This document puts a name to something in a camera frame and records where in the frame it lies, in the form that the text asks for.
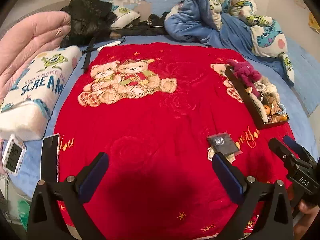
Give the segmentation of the person right hand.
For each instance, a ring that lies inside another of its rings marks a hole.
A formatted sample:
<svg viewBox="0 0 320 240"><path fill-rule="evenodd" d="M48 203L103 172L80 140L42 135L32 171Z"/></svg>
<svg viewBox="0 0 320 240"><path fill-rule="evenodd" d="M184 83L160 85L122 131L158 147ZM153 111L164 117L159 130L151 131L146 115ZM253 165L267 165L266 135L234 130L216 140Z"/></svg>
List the person right hand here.
<svg viewBox="0 0 320 240"><path fill-rule="evenodd" d="M299 202L298 208L303 215L293 227L294 239L301 239L305 235L319 212L318 205L309 205L304 200Z"/></svg>

